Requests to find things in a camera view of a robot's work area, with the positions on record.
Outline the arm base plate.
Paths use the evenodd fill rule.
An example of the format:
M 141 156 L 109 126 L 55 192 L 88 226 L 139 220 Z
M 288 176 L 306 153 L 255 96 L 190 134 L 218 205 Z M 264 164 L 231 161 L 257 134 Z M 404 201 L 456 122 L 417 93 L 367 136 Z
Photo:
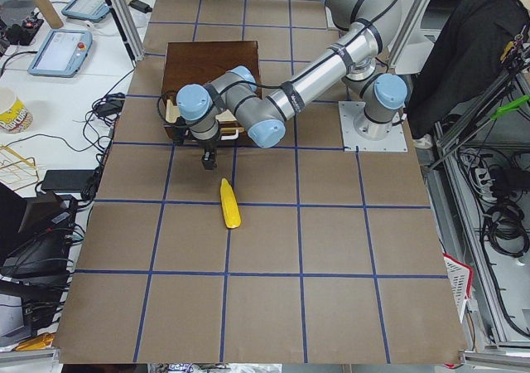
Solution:
M 338 103 L 343 149 L 346 152 L 406 153 L 407 142 L 399 114 L 389 123 L 371 122 L 364 112 L 365 102 L 340 101 Z

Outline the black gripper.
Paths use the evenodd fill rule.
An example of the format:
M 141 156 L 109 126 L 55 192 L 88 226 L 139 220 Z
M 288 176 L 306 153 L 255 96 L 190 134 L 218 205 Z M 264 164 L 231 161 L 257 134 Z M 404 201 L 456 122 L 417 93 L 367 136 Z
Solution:
M 205 170 L 217 168 L 216 148 L 220 140 L 219 122 L 215 116 L 207 116 L 195 121 L 186 121 L 178 117 L 172 124 L 172 139 L 177 146 L 182 146 L 186 140 L 195 140 L 204 150 L 201 163 Z

